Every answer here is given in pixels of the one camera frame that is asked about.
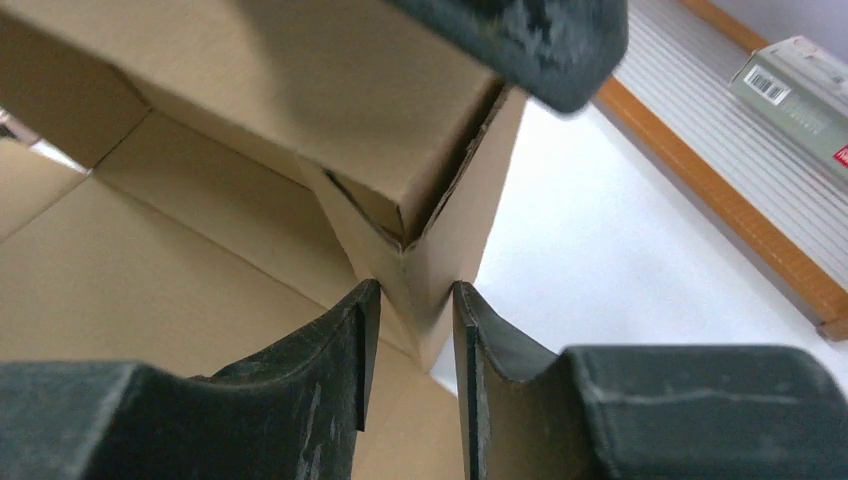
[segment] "gray wall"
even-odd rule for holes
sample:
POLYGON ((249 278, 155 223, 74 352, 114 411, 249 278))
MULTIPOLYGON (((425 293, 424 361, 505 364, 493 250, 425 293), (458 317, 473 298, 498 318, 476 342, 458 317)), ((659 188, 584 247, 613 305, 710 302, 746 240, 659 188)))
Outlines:
POLYGON ((713 0, 771 42, 804 35, 848 62, 848 0, 713 0))

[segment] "red logo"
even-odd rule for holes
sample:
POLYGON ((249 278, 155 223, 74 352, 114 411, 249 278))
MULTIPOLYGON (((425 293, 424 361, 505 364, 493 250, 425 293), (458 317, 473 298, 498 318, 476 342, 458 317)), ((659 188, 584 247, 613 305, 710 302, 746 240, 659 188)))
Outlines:
POLYGON ((848 168, 848 145, 845 145, 842 147, 842 150, 836 152, 833 155, 833 158, 835 158, 837 162, 841 163, 843 167, 848 168))

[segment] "ribbed white panel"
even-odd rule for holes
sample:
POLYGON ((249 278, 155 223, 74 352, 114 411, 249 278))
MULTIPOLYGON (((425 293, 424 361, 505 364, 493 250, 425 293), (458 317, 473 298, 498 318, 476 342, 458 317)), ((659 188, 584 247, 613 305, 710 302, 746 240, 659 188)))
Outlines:
POLYGON ((750 52, 676 0, 630 0, 616 78, 848 288, 848 186, 727 88, 750 52))

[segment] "white barcode label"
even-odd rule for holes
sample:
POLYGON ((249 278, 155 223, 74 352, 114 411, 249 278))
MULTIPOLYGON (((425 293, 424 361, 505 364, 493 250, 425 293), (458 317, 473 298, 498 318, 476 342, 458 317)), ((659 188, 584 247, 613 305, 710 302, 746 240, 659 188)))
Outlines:
POLYGON ((748 72, 748 75, 745 76, 745 83, 771 102, 772 105, 780 105, 780 102, 792 92, 792 89, 785 83, 759 65, 754 65, 754 68, 748 72))

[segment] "white tabletop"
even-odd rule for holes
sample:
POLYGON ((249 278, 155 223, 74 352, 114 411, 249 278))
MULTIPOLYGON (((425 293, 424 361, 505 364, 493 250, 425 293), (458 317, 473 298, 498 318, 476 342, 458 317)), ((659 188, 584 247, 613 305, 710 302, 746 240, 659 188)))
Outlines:
MULTIPOLYGON (((475 282, 553 351, 575 344, 782 344, 848 392, 848 345, 809 320, 596 108, 531 102, 475 282)), ((453 344, 431 375, 456 392, 453 344)))

